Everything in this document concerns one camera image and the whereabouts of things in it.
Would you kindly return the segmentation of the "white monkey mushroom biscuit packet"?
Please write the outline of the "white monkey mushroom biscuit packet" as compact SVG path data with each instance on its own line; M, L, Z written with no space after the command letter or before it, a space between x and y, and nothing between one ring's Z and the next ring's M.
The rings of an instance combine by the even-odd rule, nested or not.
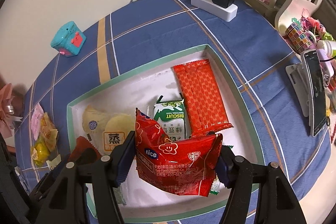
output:
M55 169L60 163L62 162L62 157L61 155L57 155L54 159L52 160L47 160L46 164L49 168L49 170Z

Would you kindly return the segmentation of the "dark red white-striped packet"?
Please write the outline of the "dark red white-striped packet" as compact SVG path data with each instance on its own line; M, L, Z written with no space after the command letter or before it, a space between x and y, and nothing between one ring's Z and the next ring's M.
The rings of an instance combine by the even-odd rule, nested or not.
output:
M88 139L79 136L76 139L76 146L71 152L68 161L77 165L91 164L101 158L100 152L90 143Z

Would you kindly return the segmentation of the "orange yellow cake packet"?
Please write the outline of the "orange yellow cake packet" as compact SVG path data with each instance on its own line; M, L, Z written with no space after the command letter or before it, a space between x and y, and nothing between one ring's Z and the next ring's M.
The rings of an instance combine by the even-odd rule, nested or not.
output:
M49 151L53 152L56 149L58 130L50 120L48 113L44 113L41 117L40 134Z

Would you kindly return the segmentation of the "clear steamed cake packet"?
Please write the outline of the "clear steamed cake packet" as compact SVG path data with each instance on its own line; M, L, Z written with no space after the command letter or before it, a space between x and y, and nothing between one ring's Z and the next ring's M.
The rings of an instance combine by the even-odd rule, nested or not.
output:
M135 129L135 118L129 114L110 114L87 106L82 115L84 136L101 155L109 155L116 146L124 143Z

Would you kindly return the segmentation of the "pink snack packet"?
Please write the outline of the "pink snack packet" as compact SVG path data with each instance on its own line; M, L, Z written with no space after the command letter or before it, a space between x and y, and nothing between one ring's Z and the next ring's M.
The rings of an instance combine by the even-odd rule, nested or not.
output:
M41 130L41 119L43 115L44 115L44 110L41 107L41 105L37 103L34 107L34 111L31 117L31 125L30 125L31 133L32 133L34 140L37 140L39 137L39 133Z

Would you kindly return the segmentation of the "red nice snack packet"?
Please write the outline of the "red nice snack packet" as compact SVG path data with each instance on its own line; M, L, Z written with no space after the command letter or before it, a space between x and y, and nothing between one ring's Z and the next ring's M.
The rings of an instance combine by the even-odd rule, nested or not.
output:
M138 176L165 192L208 196L222 141L221 134L208 134L172 142L158 122L135 110Z

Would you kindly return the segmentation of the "long red patterned packet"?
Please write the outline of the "long red patterned packet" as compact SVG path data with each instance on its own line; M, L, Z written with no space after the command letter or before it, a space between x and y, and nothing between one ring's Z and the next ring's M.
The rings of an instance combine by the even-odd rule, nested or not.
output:
M173 70L185 99L192 137L233 127L208 59L179 64Z

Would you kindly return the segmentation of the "green mung bean biscuit packet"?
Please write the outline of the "green mung bean biscuit packet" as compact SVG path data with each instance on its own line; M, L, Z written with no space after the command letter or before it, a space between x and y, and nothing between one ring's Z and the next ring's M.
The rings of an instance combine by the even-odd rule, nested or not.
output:
M164 101L160 96L154 104L154 120L158 122L171 141L185 140L186 138L186 110L184 98Z

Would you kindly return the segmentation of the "green white cracker packet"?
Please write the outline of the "green white cracker packet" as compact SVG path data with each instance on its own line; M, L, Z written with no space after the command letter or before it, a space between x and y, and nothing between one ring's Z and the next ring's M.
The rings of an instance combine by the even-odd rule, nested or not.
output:
M113 188L114 196L118 204L126 205L126 198L123 195L122 186Z

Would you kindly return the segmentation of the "yellow soft bread packet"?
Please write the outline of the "yellow soft bread packet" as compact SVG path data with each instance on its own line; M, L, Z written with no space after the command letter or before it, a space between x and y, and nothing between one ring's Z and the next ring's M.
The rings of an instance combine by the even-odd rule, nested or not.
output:
M50 151L42 136L39 136L34 146L31 147L31 159L37 167L43 166L50 155Z

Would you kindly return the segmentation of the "round green pastry packet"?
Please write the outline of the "round green pastry packet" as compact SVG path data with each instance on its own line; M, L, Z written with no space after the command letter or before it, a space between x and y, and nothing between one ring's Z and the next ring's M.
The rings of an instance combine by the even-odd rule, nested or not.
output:
M216 177L210 189L210 193L217 195L220 192L221 183L227 187L231 183L232 168L234 167L232 161L232 145L222 145L217 164L215 166Z

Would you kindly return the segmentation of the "pink paper flower bouquet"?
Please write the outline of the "pink paper flower bouquet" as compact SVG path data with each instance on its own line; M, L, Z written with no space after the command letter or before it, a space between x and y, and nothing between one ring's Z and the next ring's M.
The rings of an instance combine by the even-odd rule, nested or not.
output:
M1 135L7 139L14 134L15 125L22 121L24 100L12 83L1 88Z

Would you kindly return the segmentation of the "smartphone on white stand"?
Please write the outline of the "smartphone on white stand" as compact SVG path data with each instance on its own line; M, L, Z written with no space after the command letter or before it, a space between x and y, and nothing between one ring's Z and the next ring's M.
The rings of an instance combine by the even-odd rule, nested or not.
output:
M310 136L327 127L325 80L316 50L301 53L301 62L285 68L303 115L309 119Z

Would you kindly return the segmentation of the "blue plaid tablecloth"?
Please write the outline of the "blue plaid tablecloth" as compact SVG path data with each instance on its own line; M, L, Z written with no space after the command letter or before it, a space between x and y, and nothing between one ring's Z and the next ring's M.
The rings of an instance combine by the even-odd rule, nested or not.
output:
M59 131L58 151L70 152L67 105L99 86L98 34L104 34L108 75L191 47L208 44L224 62L249 110L264 159L277 161L298 198L311 190L330 159L329 133L309 135L297 96L286 74L298 58L257 11L237 0L236 17L225 22L195 9L189 0L140 0L107 15L85 30L86 41L74 57L56 55L25 95L23 122L15 134L18 166L28 190L49 170L31 162L29 132L39 103Z

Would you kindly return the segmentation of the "teal toy house box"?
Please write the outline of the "teal toy house box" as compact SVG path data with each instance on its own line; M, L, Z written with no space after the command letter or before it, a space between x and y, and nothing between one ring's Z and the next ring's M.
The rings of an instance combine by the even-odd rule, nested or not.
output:
M52 39L50 46L63 56L77 56L86 39L86 36L76 23L70 21L60 27Z

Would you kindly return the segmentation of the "colourful toys pile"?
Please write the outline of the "colourful toys pile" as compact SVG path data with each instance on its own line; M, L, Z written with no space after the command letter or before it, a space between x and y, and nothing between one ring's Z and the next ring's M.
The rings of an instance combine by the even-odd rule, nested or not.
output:
M334 38L326 31L325 27L320 23L319 20L302 14L300 19L291 19L291 24L285 30L284 39L289 44L294 53L297 54L300 60L302 52L307 50L317 51L325 80L326 118L327 127L329 127L331 124L330 93L335 89Z

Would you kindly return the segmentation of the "white power strip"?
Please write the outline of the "white power strip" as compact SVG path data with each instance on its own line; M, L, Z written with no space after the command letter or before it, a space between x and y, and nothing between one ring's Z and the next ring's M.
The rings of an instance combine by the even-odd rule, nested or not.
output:
M236 17L238 7L235 4L230 5L228 8L223 8L214 4L212 0L191 0L191 4L199 9L202 9L210 14L230 22Z

